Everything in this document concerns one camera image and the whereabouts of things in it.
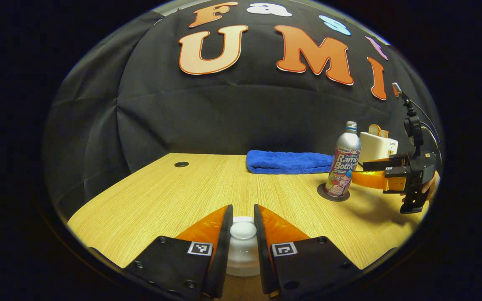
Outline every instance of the human hand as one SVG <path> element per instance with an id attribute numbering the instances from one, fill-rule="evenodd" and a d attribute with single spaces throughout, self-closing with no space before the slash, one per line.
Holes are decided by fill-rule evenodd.
<path id="1" fill-rule="evenodd" d="M 438 189 L 438 184 L 440 183 L 440 175 L 438 174 L 438 171 L 434 171 L 434 176 L 430 181 L 427 183 L 423 184 L 423 187 L 421 188 L 421 193 L 425 193 L 427 190 L 429 190 L 429 193 L 427 194 L 427 201 L 432 200 L 434 193 L 436 192 L 436 189 Z"/>

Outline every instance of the black coaster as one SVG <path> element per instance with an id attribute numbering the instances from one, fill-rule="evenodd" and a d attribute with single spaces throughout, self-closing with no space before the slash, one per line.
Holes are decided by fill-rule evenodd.
<path id="1" fill-rule="evenodd" d="M 187 165 L 189 165 L 189 162 L 178 162 L 174 164 L 176 167 L 186 167 Z"/>
<path id="2" fill-rule="evenodd" d="M 343 196 L 341 196 L 339 198 L 337 198 L 336 196 L 329 196 L 325 192 L 325 183 L 323 183 L 323 184 L 321 184 L 317 187 L 317 192 L 319 192 L 319 195 L 324 197 L 325 199 L 331 200 L 331 201 L 334 201 L 334 202 L 343 202 L 344 200 L 347 200 L 351 196 L 351 193 L 349 191 L 347 191 L 346 194 L 344 194 Z"/>

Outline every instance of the blue towel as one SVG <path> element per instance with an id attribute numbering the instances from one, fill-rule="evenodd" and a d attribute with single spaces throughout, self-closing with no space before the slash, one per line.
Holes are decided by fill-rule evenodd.
<path id="1" fill-rule="evenodd" d="M 273 175 L 301 173 L 329 173 L 334 156 L 319 153 L 286 153 L 251 150 L 246 155 L 246 166 L 252 173 Z"/>

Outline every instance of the table surface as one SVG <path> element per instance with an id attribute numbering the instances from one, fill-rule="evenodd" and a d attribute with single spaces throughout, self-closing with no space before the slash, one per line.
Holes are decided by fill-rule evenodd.
<path id="1" fill-rule="evenodd" d="M 234 217 L 252 217 L 254 204 L 260 204 L 310 237 L 327 236 L 362 269 L 403 244 L 428 210 L 427 202 L 421 213 L 401 214 L 399 194 L 355 184 L 349 187 L 348 200 L 329 201 L 317 192 L 327 173 L 255 175 L 245 159 L 170 153 L 90 200 L 67 225 L 86 246 L 126 267 L 157 236 L 175 237 L 228 204 Z M 189 165 L 174 166 L 181 161 Z M 258 286 L 259 276 L 228 275 L 223 299 L 240 299 L 249 287 L 253 299 L 268 299 Z"/>

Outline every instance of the white toaster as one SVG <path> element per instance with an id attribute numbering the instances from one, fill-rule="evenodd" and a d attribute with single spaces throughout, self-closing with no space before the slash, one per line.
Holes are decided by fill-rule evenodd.
<path id="1" fill-rule="evenodd" d="M 360 164 L 364 164 L 366 161 L 388 158 L 390 155 L 397 153 L 398 142 L 394 139 L 360 132 L 360 143 L 360 158 L 358 158 Z"/>

